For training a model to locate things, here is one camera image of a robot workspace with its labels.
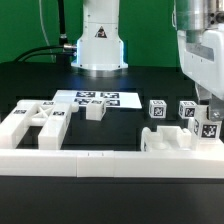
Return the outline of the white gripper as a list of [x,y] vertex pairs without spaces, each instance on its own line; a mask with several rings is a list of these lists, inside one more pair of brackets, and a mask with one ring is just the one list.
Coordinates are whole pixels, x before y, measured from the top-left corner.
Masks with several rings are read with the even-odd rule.
[[224,120],[224,31],[206,30],[199,44],[187,43],[187,33],[178,31],[177,40],[180,65],[196,83],[198,103],[209,104],[211,121]]

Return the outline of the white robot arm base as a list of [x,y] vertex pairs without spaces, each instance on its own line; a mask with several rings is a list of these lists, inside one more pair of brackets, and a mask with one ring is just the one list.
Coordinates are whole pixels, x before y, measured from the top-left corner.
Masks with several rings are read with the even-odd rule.
[[120,0],[83,0],[83,33],[72,67],[92,77],[110,77],[128,68],[118,34]]

